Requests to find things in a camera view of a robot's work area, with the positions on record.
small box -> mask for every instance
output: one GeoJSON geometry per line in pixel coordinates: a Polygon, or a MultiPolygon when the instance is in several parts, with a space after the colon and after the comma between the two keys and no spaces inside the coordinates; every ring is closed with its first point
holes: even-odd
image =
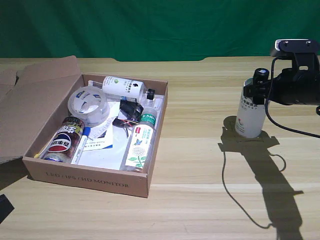
{"type": "Polygon", "coordinates": [[[128,172],[33,158],[69,115],[68,99],[88,81],[102,83],[105,75],[82,74],[77,58],[69,56],[27,66],[15,84],[16,72],[0,74],[0,163],[23,156],[22,161],[36,181],[148,197],[161,128],[168,100],[168,82],[144,82],[163,95],[163,106],[146,173],[128,172]]]}

tape roll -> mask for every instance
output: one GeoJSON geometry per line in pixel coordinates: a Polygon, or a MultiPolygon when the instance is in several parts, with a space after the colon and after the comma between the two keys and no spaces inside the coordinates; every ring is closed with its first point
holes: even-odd
{"type": "Polygon", "coordinates": [[[81,119],[86,127],[95,127],[103,123],[109,108],[105,93],[96,86],[85,86],[76,90],[68,100],[70,113],[81,119]]]}

white plastic bottle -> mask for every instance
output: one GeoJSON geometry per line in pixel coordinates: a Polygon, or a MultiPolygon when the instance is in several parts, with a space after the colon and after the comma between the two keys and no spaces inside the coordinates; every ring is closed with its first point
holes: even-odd
{"type": "MultiPolygon", "coordinates": [[[[243,86],[251,85],[252,78],[244,82],[243,86]]],[[[242,88],[238,112],[235,121],[235,131],[245,138],[256,138],[260,135],[266,118],[265,106],[254,104],[250,97],[244,96],[242,88]]]]}
{"type": "Polygon", "coordinates": [[[145,107],[138,125],[136,125],[129,138],[123,155],[120,170],[131,172],[144,172],[151,157],[151,145],[155,136],[157,111],[152,107],[145,107]]]}
{"type": "Polygon", "coordinates": [[[155,90],[148,89],[142,81],[115,76],[104,78],[102,91],[109,97],[137,103],[141,103],[144,99],[153,100],[155,97],[155,90]]]}

green bottle label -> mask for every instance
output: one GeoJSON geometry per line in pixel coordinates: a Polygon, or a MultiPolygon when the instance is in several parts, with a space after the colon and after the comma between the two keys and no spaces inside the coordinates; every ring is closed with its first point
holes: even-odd
{"type": "Polygon", "coordinates": [[[156,118],[150,113],[145,113],[145,114],[142,114],[140,118],[140,122],[149,122],[154,126],[156,124],[156,118]]]}

wood grain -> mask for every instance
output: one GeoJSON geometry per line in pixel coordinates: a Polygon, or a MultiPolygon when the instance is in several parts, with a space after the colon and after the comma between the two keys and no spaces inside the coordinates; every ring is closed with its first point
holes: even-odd
{"type": "MultiPolygon", "coordinates": [[[[44,60],[0,58],[0,71],[44,60]]],[[[5,181],[0,194],[15,207],[0,225],[0,239],[274,240],[277,234],[282,240],[319,239],[320,140],[282,130],[267,119],[263,141],[239,141],[230,131],[223,135],[226,119],[237,114],[243,81],[256,68],[270,69],[271,61],[79,59],[84,73],[168,80],[149,198],[37,182],[21,178],[25,169],[17,161],[0,165],[0,181],[5,181]],[[221,148],[226,148],[228,190],[259,225],[272,222],[270,228],[255,225],[228,196],[221,148]],[[286,168],[279,171],[284,160],[286,168]],[[12,177],[4,176],[13,168],[12,177]]],[[[275,74],[289,65],[278,61],[275,74]]],[[[288,127],[320,134],[314,106],[272,103],[270,113],[288,127]]]]}

